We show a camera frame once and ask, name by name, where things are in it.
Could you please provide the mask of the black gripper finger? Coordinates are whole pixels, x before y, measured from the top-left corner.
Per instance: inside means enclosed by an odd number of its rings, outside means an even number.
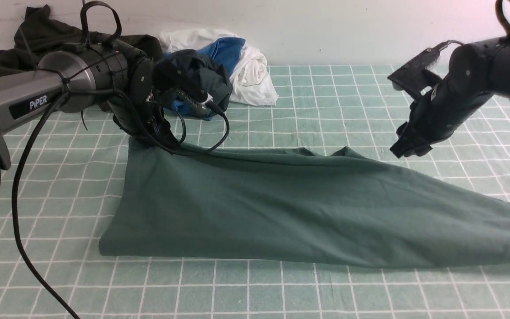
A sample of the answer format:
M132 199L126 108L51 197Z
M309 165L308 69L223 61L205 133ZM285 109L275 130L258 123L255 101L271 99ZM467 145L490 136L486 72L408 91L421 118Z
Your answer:
M423 157L432 150L431 144L421 136L401 136L390 147L391 153L397 158Z

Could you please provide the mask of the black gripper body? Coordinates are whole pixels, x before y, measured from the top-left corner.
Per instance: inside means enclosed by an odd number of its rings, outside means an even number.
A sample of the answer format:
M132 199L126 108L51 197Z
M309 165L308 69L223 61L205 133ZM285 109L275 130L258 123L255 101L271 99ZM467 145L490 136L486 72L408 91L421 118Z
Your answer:
M172 133L156 101L157 89L150 87L138 103L133 97L120 89L107 90L107 101L116 125L144 148L179 149L180 141Z
M491 93L460 93L448 82L436 85L410 105L409 119L397 130L397 147L427 147L449 139Z

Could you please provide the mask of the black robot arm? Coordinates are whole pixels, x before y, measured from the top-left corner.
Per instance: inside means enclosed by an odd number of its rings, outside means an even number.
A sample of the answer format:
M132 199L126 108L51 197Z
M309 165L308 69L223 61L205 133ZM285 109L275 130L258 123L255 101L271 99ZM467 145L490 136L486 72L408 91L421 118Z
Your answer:
M494 95L510 99L510 22L501 0L495 2L495 13L506 34L460 43L445 77L430 69L451 44L449 40L423 50L389 75L394 89L413 99L409 119L398 127L398 139L390 148L395 157L424 156Z

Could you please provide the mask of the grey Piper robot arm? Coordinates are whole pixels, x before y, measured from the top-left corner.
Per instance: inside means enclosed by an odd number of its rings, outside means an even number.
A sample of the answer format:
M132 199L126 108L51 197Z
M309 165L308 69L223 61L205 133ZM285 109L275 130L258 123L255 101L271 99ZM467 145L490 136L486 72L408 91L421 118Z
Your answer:
M128 135L146 133L173 143L151 79L153 60L144 51L99 35L83 43L65 43L46 54L34 71L0 77L0 182L11 166L4 135L44 115L48 109L79 113L107 103L115 123Z

